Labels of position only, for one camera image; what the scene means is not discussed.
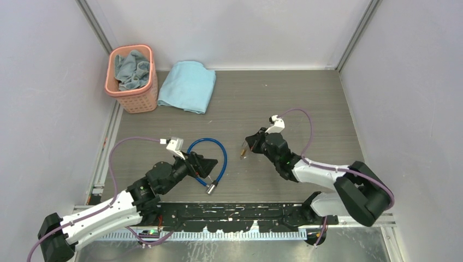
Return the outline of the small brass padlock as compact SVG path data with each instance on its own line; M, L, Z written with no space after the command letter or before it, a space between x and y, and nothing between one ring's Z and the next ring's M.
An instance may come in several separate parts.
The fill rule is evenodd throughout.
M248 154L248 151L249 151L249 145L247 143L247 141L245 140L241 146L241 150L240 150L240 159L243 160L247 157L247 154Z

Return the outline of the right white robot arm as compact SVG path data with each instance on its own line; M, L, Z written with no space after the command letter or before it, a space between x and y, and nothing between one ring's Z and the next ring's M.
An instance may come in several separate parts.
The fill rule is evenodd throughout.
M283 179L332 191L315 192L305 200L303 217L310 224L329 216L350 216L370 227L395 203L391 190L363 162L337 166L310 160L292 152L282 134L265 128L246 137L245 145L252 153L266 156Z

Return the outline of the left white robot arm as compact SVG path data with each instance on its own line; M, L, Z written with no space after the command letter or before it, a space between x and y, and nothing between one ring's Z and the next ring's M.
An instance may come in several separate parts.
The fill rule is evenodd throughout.
M38 233L44 260L68 261L79 247L113 230L155 224L161 212L161 195L186 176L206 178L218 164L218 160L195 152L174 159L173 164L156 163L143 178L110 200L64 217L48 215Z

